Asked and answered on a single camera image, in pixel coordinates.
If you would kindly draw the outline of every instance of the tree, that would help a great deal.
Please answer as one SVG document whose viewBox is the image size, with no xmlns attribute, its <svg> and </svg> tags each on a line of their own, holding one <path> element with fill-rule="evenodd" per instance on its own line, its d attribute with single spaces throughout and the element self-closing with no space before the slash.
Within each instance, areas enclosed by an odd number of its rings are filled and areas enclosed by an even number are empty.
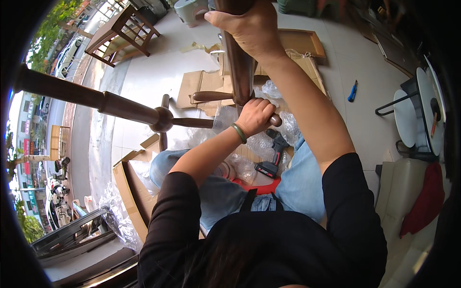
<svg viewBox="0 0 461 288">
<path fill-rule="evenodd" d="M 50 155 L 23 155 L 21 158 L 16 159 L 15 164 L 40 161 L 51 161 Z"/>
<path fill-rule="evenodd" d="M 45 235 L 43 227 L 34 216 L 25 215 L 24 201 L 18 200 L 14 205 L 16 207 L 16 217 L 18 218 L 19 226 L 21 226 L 27 242 L 32 243 L 42 238 Z"/>
<path fill-rule="evenodd" d="M 87 37 L 89 39 L 93 38 L 93 36 L 94 36 L 93 34 L 85 32 L 82 29 L 78 28 L 77 26 L 69 25 L 64 21 L 58 21 L 58 25 L 61 26 L 64 29 L 77 32 L 78 34 L 83 35 L 83 36 L 85 36 L 85 37 Z"/>
<path fill-rule="evenodd" d="M 10 131 L 10 125 L 6 126 L 5 136 L 5 147 L 6 147 L 6 171 L 8 172 L 8 183 L 13 180 L 16 174 L 16 159 L 19 153 L 22 153 L 20 148 L 14 148 L 13 146 L 13 132 Z"/>
<path fill-rule="evenodd" d="M 20 148 L 15 148 L 13 146 L 13 132 L 10 131 L 10 125 L 6 127 L 6 136 L 5 136 L 5 146 L 6 146 L 6 171 L 8 172 L 8 183 L 13 180 L 14 175 L 16 174 L 15 169 L 16 165 L 25 163 L 25 162 L 40 162 L 40 161 L 50 161 L 49 155 L 23 155 Z"/>
<path fill-rule="evenodd" d="M 31 57 L 27 63 L 32 64 L 35 71 L 46 72 L 49 63 L 46 61 L 50 49 L 61 36 L 61 26 L 58 22 L 69 22 L 73 18 L 75 10 L 82 3 L 82 0 L 59 0 L 41 23 L 37 33 L 32 38 L 30 44 Z"/>
</svg>

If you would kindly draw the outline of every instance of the white car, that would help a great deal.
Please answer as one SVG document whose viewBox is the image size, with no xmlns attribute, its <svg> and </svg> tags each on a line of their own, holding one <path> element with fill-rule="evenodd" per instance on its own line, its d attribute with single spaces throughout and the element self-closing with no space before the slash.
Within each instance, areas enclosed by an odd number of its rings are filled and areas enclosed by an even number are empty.
<svg viewBox="0 0 461 288">
<path fill-rule="evenodd" d="M 75 53 L 83 42 L 83 36 L 77 36 L 61 53 L 59 53 L 54 75 L 58 78 L 66 78 L 69 67 L 74 61 Z"/>
</svg>

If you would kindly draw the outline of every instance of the building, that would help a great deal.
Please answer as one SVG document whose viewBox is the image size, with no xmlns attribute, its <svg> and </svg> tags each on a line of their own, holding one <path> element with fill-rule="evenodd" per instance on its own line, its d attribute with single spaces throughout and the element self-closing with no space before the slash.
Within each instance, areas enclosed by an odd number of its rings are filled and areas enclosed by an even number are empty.
<svg viewBox="0 0 461 288">
<path fill-rule="evenodd" d="M 21 100 L 21 110 L 18 115 L 18 129 L 16 131 L 16 148 L 22 149 L 24 155 L 40 155 L 45 146 L 47 103 L 46 98 L 37 104 L 35 95 L 24 92 Z M 44 188 L 46 174 L 42 163 L 26 162 L 18 164 L 16 175 L 20 188 Z M 47 201 L 45 189 L 36 191 L 21 191 L 26 214 L 34 216 L 48 231 L 49 223 L 45 212 Z"/>
</svg>

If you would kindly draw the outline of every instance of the hand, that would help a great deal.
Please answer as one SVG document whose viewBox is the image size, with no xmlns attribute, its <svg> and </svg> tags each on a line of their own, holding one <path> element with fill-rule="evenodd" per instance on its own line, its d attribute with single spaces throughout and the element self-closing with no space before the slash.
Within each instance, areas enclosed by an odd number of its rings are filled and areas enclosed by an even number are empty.
<svg viewBox="0 0 461 288">
<path fill-rule="evenodd" d="M 235 124 L 242 129 L 247 138 L 269 128 L 269 118 L 275 112 L 275 106 L 269 100 L 253 98 L 243 107 Z"/>
<path fill-rule="evenodd" d="M 243 15 L 209 11 L 204 17 L 213 26 L 229 32 L 260 63 L 287 57 L 278 36 L 277 13 L 268 0 L 257 0 Z"/>
</svg>

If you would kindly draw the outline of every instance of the wooden chair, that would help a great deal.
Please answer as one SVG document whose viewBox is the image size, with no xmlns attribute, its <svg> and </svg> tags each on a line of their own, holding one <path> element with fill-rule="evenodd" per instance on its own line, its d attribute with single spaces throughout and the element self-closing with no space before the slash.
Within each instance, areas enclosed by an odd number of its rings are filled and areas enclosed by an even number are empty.
<svg viewBox="0 0 461 288">
<path fill-rule="evenodd" d="M 139 53 L 149 57 L 146 46 L 154 34 L 160 36 L 141 13 L 128 5 L 96 31 L 85 53 L 115 67 L 114 63 Z"/>
<path fill-rule="evenodd" d="M 216 10 L 233 15 L 245 14 L 254 4 L 254 0 L 215 0 Z M 256 61 L 240 48 L 231 34 L 221 30 L 224 50 L 229 59 L 230 79 L 232 81 L 233 93 L 215 91 L 195 92 L 192 97 L 196 101 L 216 101 L 232 99 L 237 106 L 240 115 L 243 106 L 254 97 L 253 79 L 256 69 Z M 282 125 L 282 119 L 277 114 L 272 114 L 270 120 L 272 125 Z"/>
<path fill-rule="evenodd" d="M 250 9 L 250 7 L 253 5 L 253 2 L 254 1 L 246 2 L 244 0 L 216 0 L 216 8 L 220 11 L 231 12 L 235 15 L 241 15 Z M 111 29 L 113 27 L 117 27 L 117 31 L 121 31 L 122 27 L 125 25 L 128 18 L 131 18 L 133 14 L 136 15 L 136 11 L 132 7 L 127 7 L 120 14 L 121 15 L 119 15 L 117 18 L 112 18 L 104 26 L 109 25 Z M 140 16 L 139 18 L 142 21 L 146 22 L 144 17 Z M 153 33 L 155 29 L 152 26 L 150 27 L 150 33 Z M 105 32 L 96 33 L 99 36 L 95 37 L 94 40 L 92 39 L 90 44 L 93 41 L 94 43 L 104 44 L 113 37 L 115 37 L 116 34 L 114 34 L 115 32 L 111 29 L 104 29 Z M 218 98 L 218 100 L 232 98 L 235 104 L 237 105 L 237 110 L 240 113 L 243 105 L 245 105 L 251 98 L 254 97 L 253 76 L 255 60 L 251 58 L 248 54 L 246 54 L 239 47 L 239 45 L 235 42 L 234 38 L 232 38 L 232 36 L 229 33 L 225 31 L 221 31 L 221 33 L 223 33 L 224 35 L 226 52 L 229 55 L 231 79 L 234 94 L 205 92 L 205 94 L 202 96 L 205 98 L 215 97 Z M 139 47 L 139 49 L 144 49 L 144 47 L 139 45 L 136 47 Z M 98 59 L 113 66 L 113 64 L 110 61 L 106 62 L 106 60 L 104 60 L 101 57 L 99 57 Z M 160 151 L 164 151 L 167 148 L 166 132 L 170 130 L 171 127 L 173 127 L 173 125 L 197 128 L 213 127 L 213 120 L 211 119 L 174 118 L 173 114 L 169 110 L 170 96 L 167 94 L 163 95 L 161 106 L 152 109 L 150 107 L 141 105 L 137 102 L 131 101 L 129 99 L 118 96 L 108 91 L 96 91 L 72 82 L 68 82 L 63 79 L 59 79 L 50 75 L 30 70 L 27 68 L 26 65 L 23 65 L 21 67 L 13 90 L 23 90 L 39 95 L 46 95 L 48 97 L 59 99 L 62 101 L 72 102 L 95 108 L 98 110 L 99 113 L 148 124 L 152 131 L 160 134 Z M 271 117 L 271 123 L 274 126 L 280 126 L 282 124 L 282 120 L 277 114 L 273 114 Z"/>
</svg>

